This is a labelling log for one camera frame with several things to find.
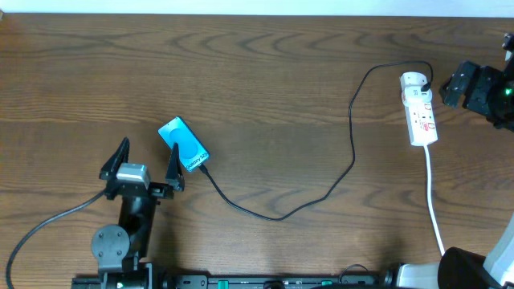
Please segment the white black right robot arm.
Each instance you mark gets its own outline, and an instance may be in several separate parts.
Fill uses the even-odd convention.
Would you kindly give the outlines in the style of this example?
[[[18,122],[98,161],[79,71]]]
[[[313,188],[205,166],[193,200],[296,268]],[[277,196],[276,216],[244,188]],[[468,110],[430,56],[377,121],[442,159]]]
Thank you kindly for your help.
[[[426,167],[416,185],[430,228],[410,234],[427,254],[394,272],[395,287],[503,287],[513,280],[513,63],[460,63],[442,83],[428,71],[399,77],[402,123],[420,157],[397,155],[404,169]]]

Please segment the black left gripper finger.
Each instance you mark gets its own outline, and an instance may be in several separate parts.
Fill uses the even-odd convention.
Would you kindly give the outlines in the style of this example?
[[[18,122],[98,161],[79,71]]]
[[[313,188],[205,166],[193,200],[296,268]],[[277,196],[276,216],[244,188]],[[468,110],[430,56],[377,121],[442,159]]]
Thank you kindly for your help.
[[[116,173],[123,163],[129,160],[129,148],[130,142],[128,137],[125,137],[117,150],[112,156],[105,162],[100,170],[99,179],[109,181],[116,177]]]
[[[165,182],[176,191],[183,191],[185,188],[185,179],[182,173],[178,143],[174,143],[171,148],[169,163],[165,174]]]

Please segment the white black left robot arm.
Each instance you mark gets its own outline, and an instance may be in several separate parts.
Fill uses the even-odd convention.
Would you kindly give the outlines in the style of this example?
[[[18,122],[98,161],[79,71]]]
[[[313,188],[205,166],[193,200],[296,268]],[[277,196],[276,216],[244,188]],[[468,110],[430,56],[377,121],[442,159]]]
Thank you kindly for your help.
[[[185,188],[178,144],[171,149],[165,182],[154,182],[148,167],[129,163],[130,142],[124,138],[100,170],[108,200],[122,199],[119,221],[92,237],[102,288],[165,288],[166,277],[152,263],[143,263],[153,219],[161,199],[171,199]]]

